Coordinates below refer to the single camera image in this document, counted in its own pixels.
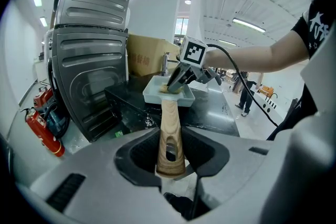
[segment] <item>shirt sleeve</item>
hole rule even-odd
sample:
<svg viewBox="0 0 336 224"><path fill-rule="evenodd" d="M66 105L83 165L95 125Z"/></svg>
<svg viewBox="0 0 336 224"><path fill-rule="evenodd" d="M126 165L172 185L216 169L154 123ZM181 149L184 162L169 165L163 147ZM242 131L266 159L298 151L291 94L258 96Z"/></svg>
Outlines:
<svg viewBox="0 0 336 224"><path fill-rule="evenodd" d="M301 16L301 18L298 20L298 22L294 25L294 27L291 29L299 34L299 36L302 38L305 46L308 48L308 25L304 18L305 14Z"/></svg>

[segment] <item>black marble table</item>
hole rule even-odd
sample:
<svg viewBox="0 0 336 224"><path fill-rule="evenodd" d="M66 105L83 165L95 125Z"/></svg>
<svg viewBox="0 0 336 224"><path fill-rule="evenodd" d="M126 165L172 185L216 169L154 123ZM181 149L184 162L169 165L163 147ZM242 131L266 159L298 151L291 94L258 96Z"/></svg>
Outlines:
<svg viewBox="0 0 336 224"><path fill-rule="evenodd" d="M142 92L154 75L131 78L105 88L110 110L117 117L123 134L160 127L161 105L145 103ZM192 89L195 101L190 108L179 107L181 126L239 136L230 108L215 80L208 83L209 91Z"/></svg>

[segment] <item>red fire extinguisher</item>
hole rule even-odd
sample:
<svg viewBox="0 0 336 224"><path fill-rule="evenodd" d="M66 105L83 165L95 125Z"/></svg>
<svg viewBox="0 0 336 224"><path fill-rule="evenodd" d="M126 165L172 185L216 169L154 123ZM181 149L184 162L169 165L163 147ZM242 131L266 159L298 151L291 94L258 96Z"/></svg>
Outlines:
<svg viewBox="0 0 336 224"><path fill-rule="evenodd" d="M61 142L56 140L53 134L47 129L47 122L34 108L24 110L26 110L25 121L28 123L29 127L36 134L36 136L57 157L62 156L64 154L65 148Z"/></svg>

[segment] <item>wood grain handle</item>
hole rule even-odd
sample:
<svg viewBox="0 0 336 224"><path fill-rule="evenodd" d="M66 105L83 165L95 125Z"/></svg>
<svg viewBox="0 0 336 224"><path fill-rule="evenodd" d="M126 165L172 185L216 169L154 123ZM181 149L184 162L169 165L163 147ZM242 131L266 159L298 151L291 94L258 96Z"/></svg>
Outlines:
<svg viewBox="0 0 336 224"><path fill-rule="evenodd" d="M166 177L177 177L185 173L182 148L181 125L176 101L162 100L162 120L156 172ZM167 143L175 148L175 161L166 157Z"/></svg>

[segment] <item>cardboard box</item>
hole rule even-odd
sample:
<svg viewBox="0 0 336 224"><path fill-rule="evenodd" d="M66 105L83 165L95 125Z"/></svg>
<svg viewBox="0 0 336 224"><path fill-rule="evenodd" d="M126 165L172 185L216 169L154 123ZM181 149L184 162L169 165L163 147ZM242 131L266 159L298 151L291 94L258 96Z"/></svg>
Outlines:
<svg viewBox="0 0 336 224"><path fill-rule="evenodd" d="M161 71L165 52L170 52L170 60L176 60L180 47L164 39L143 37L130 34L127 40L128 70L136 76ZM169 62L168 68L175 68L177 63Z"/></svg>

